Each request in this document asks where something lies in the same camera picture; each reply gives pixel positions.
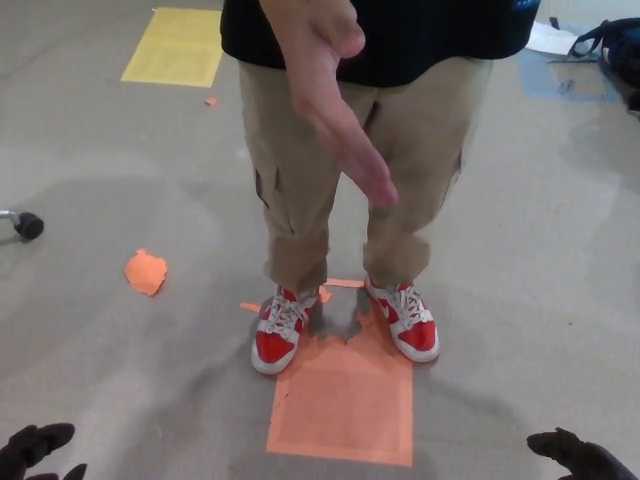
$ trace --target black glove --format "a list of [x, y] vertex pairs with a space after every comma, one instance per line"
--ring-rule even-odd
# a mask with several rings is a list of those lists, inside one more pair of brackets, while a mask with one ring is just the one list
[[561, 428], [527, 438], [533, 453], [555, 460], [571, 472], [560, 480], [638, 480], [627, 467], [595, 443], [583, 442]]
[[[54, 473], [24, 478], [27, 469], [34, 467], [54, 450], [64, 447], [75, 434], [75, 427], [68, 423], [38, 428], [30, 425], [9, 439], [0, 449], [0, 480], [59, 480]], [[85, 464], [71, 470], [63, 480], [82, 480], [87, 470]]]

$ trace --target khaki cargo pants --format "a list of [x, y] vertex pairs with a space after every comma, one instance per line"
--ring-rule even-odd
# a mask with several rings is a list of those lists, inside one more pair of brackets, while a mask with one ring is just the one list
[[[461, 168], [491, 62], [452, 58], [389, 89], [342, 84], [342, 96], [385, 158], [400, 201], [369, 208], [364, 268], [380, 285], [413, 281], [428, 265], [424, 229]], [[285, 73], [240, 64], [243, 118], [269, 232], [266, 275], [293, 292], [327, 278], [328, 220], [340, 177], [312, 128], [293, 111]]]

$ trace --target black t-shirt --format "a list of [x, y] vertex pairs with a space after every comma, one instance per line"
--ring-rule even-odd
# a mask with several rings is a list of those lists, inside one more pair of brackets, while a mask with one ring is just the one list
[[[374, 87], [406, 85], [450, 57], [500, 59], [529, 40], [540, 0], [352, 0], [366, 46], [338, 78]], [[225, 0], [222, 48], [243, 62], [284, 68], [258, 0]]]

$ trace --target orange tape square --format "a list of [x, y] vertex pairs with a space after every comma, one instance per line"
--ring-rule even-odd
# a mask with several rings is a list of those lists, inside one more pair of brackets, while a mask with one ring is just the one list
[[413, 370], [388, 326], [359, 316], [347, 344], [304, 336], [278, 377], [267, 451], [411, 466]]

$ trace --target red and white sneaker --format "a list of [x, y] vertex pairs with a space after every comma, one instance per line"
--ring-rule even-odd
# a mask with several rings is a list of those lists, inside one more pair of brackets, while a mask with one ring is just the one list
[[264, 375], [283, 371], [298, 351], [298, 341], [318, 299], [318, 292], [300, 295], [278, 287], [271, 306], [260, 318], [251, 349], [251, 363]]
[[396, 347], [416, 363], [438, 357], [440, 341], [431, 312], [412, 283], [380, 288], [367, 277], [365, 286], [386, 317]]

